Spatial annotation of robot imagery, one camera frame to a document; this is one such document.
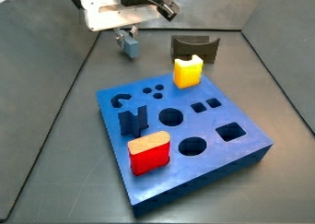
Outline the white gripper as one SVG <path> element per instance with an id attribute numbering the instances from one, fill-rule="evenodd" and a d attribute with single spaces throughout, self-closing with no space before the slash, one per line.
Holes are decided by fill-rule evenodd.
<path id="1" fill-rule="evenodd" d="M 155 20 L 161 15 L 155 5 L 124 6 L 119 0 L 80 0 L 85 14 L 87 27 L 92 31 L 113 29 L 116 42 L 124 48 L 124 34 L 119 27 L 132 25 L 129 35 L 137 36 L 135 24 Z"/>

